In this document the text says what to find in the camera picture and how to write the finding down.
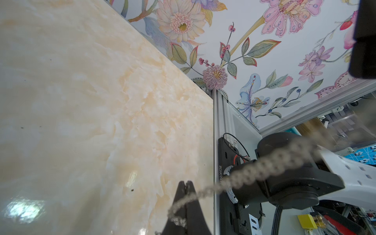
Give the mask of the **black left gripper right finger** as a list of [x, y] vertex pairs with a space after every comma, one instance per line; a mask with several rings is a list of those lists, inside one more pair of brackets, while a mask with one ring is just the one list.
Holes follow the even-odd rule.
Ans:
[[197, 199], [185, 205], [186, 209], [186, 234], [187, 235], [211, 235], [205, 221], [201, 206]]

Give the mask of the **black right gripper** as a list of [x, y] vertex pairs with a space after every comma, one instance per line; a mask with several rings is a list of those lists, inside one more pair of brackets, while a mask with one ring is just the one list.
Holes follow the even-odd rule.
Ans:
[[359, 2], [354, 29], [355, 44], [349, 65], [349, 73], [362, 79], [376, 78], [376, 2]]

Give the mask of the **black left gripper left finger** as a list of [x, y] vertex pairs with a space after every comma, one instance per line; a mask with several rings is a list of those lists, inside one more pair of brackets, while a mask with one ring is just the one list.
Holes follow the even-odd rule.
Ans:
[[175, 193], [172, 210], [167, 212], [167, 222], [161, 235], [185, 235], [186, 234], [186, 209], [181, 206], [179, 209], [175, 204], [186, 196], [186, 185], [180, 181]]

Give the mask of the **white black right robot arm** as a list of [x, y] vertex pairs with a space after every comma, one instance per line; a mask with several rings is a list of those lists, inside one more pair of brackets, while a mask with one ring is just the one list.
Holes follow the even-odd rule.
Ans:
[[376, 169], [350, 162], [292, 133], [276, 133], [257, 146], [258, 159], [234, 167], [240, 179], [227, 189], [234, 203], [270, 202], [284, 209], [303, 210], [320, 197], [374, 210]]

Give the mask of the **yellow connector block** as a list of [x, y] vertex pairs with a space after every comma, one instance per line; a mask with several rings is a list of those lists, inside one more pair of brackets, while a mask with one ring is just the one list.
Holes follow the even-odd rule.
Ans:
[[303, 229], [314, 230], [318, 228], [313, 217], [310, 214], [302, 214], [298, 215], [297, 217]]

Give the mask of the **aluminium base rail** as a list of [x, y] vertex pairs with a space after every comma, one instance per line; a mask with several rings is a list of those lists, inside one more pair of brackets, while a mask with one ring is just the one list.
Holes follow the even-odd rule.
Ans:
[[[247, 121], [248, 126], [245, 125], [245, 123], [241, 124], [243, 124], [243, 126], [249, 132], [246, 135], [246, 138], [248, 138], [247, 140], [250, 141], [250, 148], [254, 150], [254, 152], [251, 153], [250, 162], [252, 162], [259, 158], [258, 154], [256, 153], [256, 149], [258, 143], [262, 140], [262, 138], [259, 132], [256, 130], [256, 128], [250, 126], [249, 121]], [[223, 179], [229, 177], [230, 171], [234, 167], [241, 165], [241, 160], [239, 160], [240, 152], [236, 148], [236, 145], [240, 145], [239, 140], [236, 139], [235, 135], [231, 133], [220, 132], [219, 134], [223, 135], [220, 138], [218, 138], [216, 144], [217, 149], [215, 150], [214, 165], [216, 166], [216, 169], [214, 170], [214, 179], [216, 183], [219, 183]], [[250, 203], [247, 205], [234, 203], [228, 197], [227, 190], [225, 190], [224, 193], [220, 193], [219, 196], [215, 196], [214, 199], [215, 235], [262, 235], [261, 229], [257, 229], [256, 225], [259, 225], [260, 221], [262, 222], [262, 212], [265, 212], [262, 207], [263, 202]], [[270, 202], [265, 203], [273, 205], [276, 207], [276, 209], [279, 208], [279, 210], [281, 210], [281, 206], [271, 204]], [[282, 207], [282, 212], [279, 212], [282, 216], [284, 215], [283, 211], [294, 210], [298, 212], [303, 212], [304, 210], [311, 208], [313, 207], [298, 210], [284, 209]]]

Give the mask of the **red handled tool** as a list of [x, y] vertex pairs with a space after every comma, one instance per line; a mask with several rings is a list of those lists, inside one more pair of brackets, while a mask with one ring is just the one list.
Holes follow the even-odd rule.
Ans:
[[341, 235], [354, 235], [354, 232], [352, 232], [351, 230], [349, 230], [347, 227], [345, 227], [344, 225], [342, 225], [341, 223], [335, 221], [334, 219], [330, 218], [328, 215], [324, 215], [324, 218], [331, 224], [333, 225], [337, 230], [338, 232], [341, 234]]

